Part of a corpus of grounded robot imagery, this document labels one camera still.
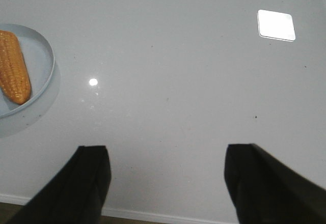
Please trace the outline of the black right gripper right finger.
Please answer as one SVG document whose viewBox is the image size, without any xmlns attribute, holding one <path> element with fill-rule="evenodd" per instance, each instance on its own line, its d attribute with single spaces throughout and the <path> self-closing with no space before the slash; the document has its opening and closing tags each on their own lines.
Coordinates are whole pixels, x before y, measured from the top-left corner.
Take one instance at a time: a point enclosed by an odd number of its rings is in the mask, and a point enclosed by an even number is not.
<svg viewBox="0 0 326 224">
<path fill-rule="evenodd" d="M 325 223 L 325 189 L 256 144 L 228 145 L 224 179 L 239 223 Z"/>
</svg>

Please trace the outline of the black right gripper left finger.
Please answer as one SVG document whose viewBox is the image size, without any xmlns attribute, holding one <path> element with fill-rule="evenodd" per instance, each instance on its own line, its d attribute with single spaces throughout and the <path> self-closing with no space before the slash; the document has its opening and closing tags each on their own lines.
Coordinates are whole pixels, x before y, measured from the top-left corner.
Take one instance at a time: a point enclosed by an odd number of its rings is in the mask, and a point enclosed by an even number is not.
<svg viewBox="0 0 326 224">
<path fill-rule="evenodd" d="M 111 182 L 106 146 L 80 146 L 8 223 L 99 223 Z"/>
</svg>

